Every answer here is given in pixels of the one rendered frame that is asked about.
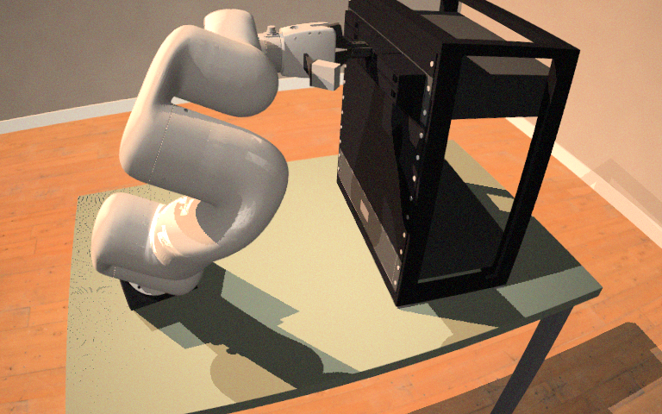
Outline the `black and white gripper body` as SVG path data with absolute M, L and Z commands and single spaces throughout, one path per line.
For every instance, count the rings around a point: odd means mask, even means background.
M 325 24 L 325 25 L 322 25 Z M 313 22 L 284 27 L 279 30 L 282 46 L 281 75 L 309 78 L 303 69 L 303 54 L 314 60 L 335 61 L 336 33 L 333 28 L 322 27 L 327 22 Z M 311 28 L 320 26 L 319 28 Z M 294 40 L 294 37 L 297 39 Z

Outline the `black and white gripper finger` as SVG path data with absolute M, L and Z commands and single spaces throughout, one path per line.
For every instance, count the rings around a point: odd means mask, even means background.
M 372 48 L 365 41 L 348 41 L 342 34 L 341 25 L 337 23 L 324 27 L 333 28 L 336 33 L 336 48 L 351 50 L 352 52 L 370 52 Z
M 352 52 L 351 50 L 339 51 L 335 52 L 334 63 L 340 64 L 340 66 L 342 66 L 350 59 L 360 59 L 371 55 L 371 52 Z

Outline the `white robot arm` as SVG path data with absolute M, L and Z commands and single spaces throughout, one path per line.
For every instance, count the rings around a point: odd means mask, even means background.
M 204 29 L 184 25 L 162 43 L 120 145 L 126 174 L 184 196 L 165 205 L 112 194 L 92 232 L 94 268 L 146 295 L 192 291 L 205 267 L 265 230 L 288 185 L 286 159 L 267 139 L 171 103 L 177 97 L 249 117 L 277 96 L 282 46 L 275 26 L 258 34 L 244 10 L 212 13 Z

